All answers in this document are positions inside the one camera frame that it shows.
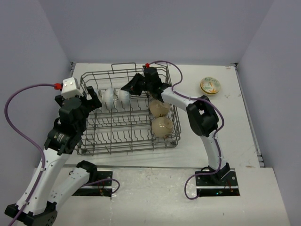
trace ceramic bowl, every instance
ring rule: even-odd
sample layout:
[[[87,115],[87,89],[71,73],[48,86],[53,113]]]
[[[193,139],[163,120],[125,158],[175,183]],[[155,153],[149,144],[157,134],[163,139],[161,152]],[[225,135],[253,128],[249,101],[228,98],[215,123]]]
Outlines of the ceramic bowl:
[[[170,110],[169,103],[162,103],[159,100],[153,100],[150,102],[150,112],[156,117],[165,116]]]
[[[130,98],[131,98],[131,95],[129,92],[124,91],[124,90],[118,91],[118,100],[122,103],[122,106],[129,106]]]
[[[151,122],[151,128],[157,137],[167,138],[173,132],[174,124],[167,117],[159,117]]]
[[[102,100],[103,100],[103,93],[102,93],[102,91],[100,89],[97,92],[97,97],[98,97],[99,101],[102,102]]]
[[[201,81],[201,89],[207,95],[213,95],[221,90],[220,82],[212,77],[205,77]]]
[[[108,88],[103,94],[103,103],[108,110],[114,108],[114,93],[115,88]]]

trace gray wall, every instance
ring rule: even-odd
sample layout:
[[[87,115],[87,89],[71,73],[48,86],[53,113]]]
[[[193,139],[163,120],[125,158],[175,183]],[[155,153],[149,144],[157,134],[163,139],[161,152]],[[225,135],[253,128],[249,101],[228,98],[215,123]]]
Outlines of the gray wall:
[[[7,225],[4,209],[21,197],[40,156],[6,123],[4,104],[24,86],[61,82],[70,64],[37,0],[1,1],[0,31],[0,225]],[[41,146],[57,116],[57,94],[52,88],[35,88],[16,97],[9,108],[13,123]]]
[[[238,62],[273,0],[40,0],[76,62]]]
[[[293,226],[301,224],[300,9],[299,0],[276,0],[238,65],[263,158]]]

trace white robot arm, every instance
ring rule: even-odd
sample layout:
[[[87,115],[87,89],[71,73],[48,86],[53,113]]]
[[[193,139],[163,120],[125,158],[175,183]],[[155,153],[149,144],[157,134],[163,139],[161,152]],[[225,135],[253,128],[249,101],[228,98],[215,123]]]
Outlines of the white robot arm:
[[[218,117],[206,96],[186,99],[173,92],[170,85],[162,83],[155,67],[144,66],[143,74],[137,73],[134,78],[121,89],[130,92],[132,95],[140,95],[142,91],[150,92],[153,98],[167,102],[187,112],[190,127],[195,134],[200,136],[205,146],[209,160],[209,169],[221,171],[217,173],[219,179],[225,176],[230,167],[223,159],[216,130],[218,129]]]
[[[53,129],[49,132],[45,142],[44,155],[45,167],[40,162],[28,188],[15,203],[7,206],[5,214],[23,222],[27,226],[51,226],[53,225],[57,211],[75,191],[86,184],[94,181],[97,167],[87,161],[82,161],[72,174],[57,188],[53,189],[55,180],[70,157],[76,144],[80,141],[86,130],[86,122],[91,111],[102,106],[92,87],[87,87],[91,96],[87,100],[85,93],[78,89],[77,81],[69,78],[63,81],[62,94],[55,97],[60,105],[60,117],[55,120]],[[137,73],[135,77],[122,90],[132,95],[140,95],[142,91],[148,91],[151,95],[162,102],[167,102],[187,112],[191,129],[202,139],[209,160],[209,170],[217,172],[217,179],[223,178],[229,171],[229,164],[223,159],[216,130],[218,117],[215,110],[202,101],[185,99],[175,94],[170,85],[162,83],[155,67],[145,67],[144,76]],[[43,171],[39,183],[33,189],[36,179]],[[28,194],[32,193],[31,199],[26,201]]]
[[[63,80],[62,93],[55,97],[60,105],[59,117],[44,144],[45,166],[42,167],[40,161],[26,191],[16,204],[7,206],[6,215],[17,216],[17,220],[27,226],[51,226],[64,202],[88,181],[94,181],[97,167],[82,161],[59,187],[53,189],[61,168],[86,130],[89,113],[102,106],[93,88],[87,87],[87,91],[90,100],[80,92],[75,78]]]

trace dish rack wire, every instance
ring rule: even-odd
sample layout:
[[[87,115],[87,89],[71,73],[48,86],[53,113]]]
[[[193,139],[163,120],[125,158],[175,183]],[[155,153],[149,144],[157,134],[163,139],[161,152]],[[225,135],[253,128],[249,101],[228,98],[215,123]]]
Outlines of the dish rack wire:
[[[168,65],[155,64],[162,81],[171,85]],[[87,87],[93,86],[95,91],[103,94],[108,88],[127,84],[136,73],[143,74],[143,68],[136,63],[112,64],[111,70],[86,72],[80,78],[80,89],[87,93]],[[131,96],[130,105],[123,106],[117,101],[114,92],[114,107],[106,109],[102,102],[101,109],[90,113],[87,119],[87,130],[76,148],[77,154],[95,155],[122,152],[173,148],[180,140],[181,126],[176,106],[171,105],[166,116],[174,124],[174,130],[166,138],[158,138],[151,129],[154,119],[149,105],[153,98],[148,92],[140,96]]]

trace white tabletop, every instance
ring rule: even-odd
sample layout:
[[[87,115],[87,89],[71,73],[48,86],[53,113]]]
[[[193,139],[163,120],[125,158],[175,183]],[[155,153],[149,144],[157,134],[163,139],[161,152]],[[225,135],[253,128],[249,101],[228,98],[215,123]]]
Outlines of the white tabletop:
[[[68,176],[64,168],[56,184]],[[289,226],[273,169],[237,167],[240,196],[188,200],[193,169],[112,169],[120,189],[109,197],[72,196],[58,212],[64,226]],[[195,195],[195,180],[188,184]]]
[[[241,96],[236,71],[233,66],[178,65],[184,79],[176,90],[191,96],[202,96],[199,84],[202,78],[217,78],[221,91],[211,96],[211,102],[218,107],[225,118],[225,127],[219,132],[220,144],[232,168],[259,167],[250,125]],[[111,70],[111,64],[76,64],[73,77],[80,79],[85,72]],[[172,83],[180,79],[178,71],[169,66]],[[134,153],[113,153],[94,156],[72,154],[67,164],[87,160],[97,165],[150,166],[150,167],[204,167],[208,158],[201,139],[190,128],[186,112],[178,109],[182,128],[181,140],[176,148],[156,149]]]

